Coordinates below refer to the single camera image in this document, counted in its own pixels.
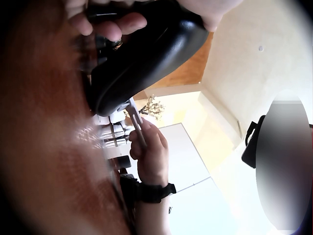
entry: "black strap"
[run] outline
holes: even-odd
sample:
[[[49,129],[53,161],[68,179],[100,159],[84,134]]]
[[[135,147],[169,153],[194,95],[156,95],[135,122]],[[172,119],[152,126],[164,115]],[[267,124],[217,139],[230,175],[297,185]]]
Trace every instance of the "black strap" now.
[[[165,188],[161,185],[139,185],[139,200],[146,203],[160,203],[163,198],[170,194],[176,193],[175,185],[168,184]]]
[[[139,183],[132,175],[121,175],[120,184],[127,207],[134,208],[136,201],[160,203],[163,198],[176,193],[175,185],[146,185]]]

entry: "blurred object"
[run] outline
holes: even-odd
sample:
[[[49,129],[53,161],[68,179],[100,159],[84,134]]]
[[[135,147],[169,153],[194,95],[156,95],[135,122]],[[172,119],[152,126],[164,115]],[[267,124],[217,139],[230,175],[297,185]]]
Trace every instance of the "blurred object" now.
[[[159,120],[162,117],[165,107],[161,104],[161,101],[156,102],[155,97],[149,97],[147,105],[145,105],[139,113],[149,115]]]
[[[123,120],[120,122],[124,132],[125,132],[125,135],[129,135],[132,131],[135,130],[135,127],[132,125],[132,122],[130,120],[130,124],[126,124],[126,122]]]
[[[124,136],[125,132],[120,124],[105,126],[101,129],[100,139],[113,139]]]
[[[97,125],[97,126],[110,124],[109,117],[100,117],[99,115],[94,115],[93,121],[94,121],[95,125]]]
[[[109,147],[118,147],[120,145],[126,144],[126,139],[124,136],[121,136],[116,139],[105,139],[104,140],[104,147],[109,148]]]
[[[125,120],[125,114],[123,111],[115,111],[112,114],[110,114],[109,117],[110,117],[110,122],[112,124]]]

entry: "wooden panel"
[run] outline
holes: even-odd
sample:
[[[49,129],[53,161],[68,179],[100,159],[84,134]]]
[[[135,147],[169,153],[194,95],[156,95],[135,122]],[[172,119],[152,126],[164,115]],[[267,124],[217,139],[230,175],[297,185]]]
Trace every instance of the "wooden panel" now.
[[[204,45],[189,60],[178,69],[164,77],[149,88],[159,88],[167,86],[181,86],[197,84],[202,80],[204,68],[207,64],[213,33],[210,32]]]
[[[135,94],[135,95],[133,96],[133,98],[134,98],[134,100],[148,99],[148,97],[147,97],[145,91],[141,91],[141,92]]]

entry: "finger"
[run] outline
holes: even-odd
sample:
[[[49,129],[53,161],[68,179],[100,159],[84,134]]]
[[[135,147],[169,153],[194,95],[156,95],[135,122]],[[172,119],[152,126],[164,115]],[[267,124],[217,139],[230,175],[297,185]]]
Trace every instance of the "finger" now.
[[[122,31],[119,26],[112,21],[105,21],[94,26],[96,33],[102,35],[112,42],[116,42],[122,38]]]
[[[87,20],[84,13],[74,15],[69,19],[69,23],[73,25],[84,36],[88,36],[92,33],[92,25]]]
[[[164,148],[168,148],[168,143],[166,138],[164,137],[164,135],[162,134],[162,132],[159,130],[159,128],[157,128],[155,125],[153,125],[151,128],[155,129],[155,131],[158,133],[160,141],[163,145]]]
[[[141,150],[141,147],[140,147],[140,145],[139,145],[138,142],[132,142],[132,143],[131,143],[131,150],[130,150],[129,153],[130,153],[131,157],[132,157],[134,160],[136,160],[136,159],[138,159],[138,158],[141,157],[141,155],[142,155],[142,150]]]
[[[133,12],[123,16],[115,21],[122,31],[122,34],[131,34],[138,29],[142,29],[147,25],[147,20],[143,15]]]
[[[153,128],[154,131],[158,133],[159,138],[160,138],[160,141],[161,141],[163,147],[168,148],[167,140],[166,140],[166,138],[164,137],[164,135],[162,134],[162,132],[160,131],[160,129],[157,128],[154,124],[152,124],[151,122],[147,121],[147,120],[144,119],[144,118],[143,118],[142,121],[143,121],[143,122],[147,122],[147,123],[151,126],[151,128]]]
[[[138,139],[137,132],[136,132],[136,131],[132,131],[132,132],[129,134],[129,141],[130,141],[130,142],[134,142],[134,141],[137,141],[137,139]]]
[[[218,24],[221,22],[223,15],[203,16],[203,25],[209,32],[215,32]]]
[[[150,126],[148,122],[143,121],[142,134],[145,138],[148,148],[158,150],[162,145],[158,132]]]

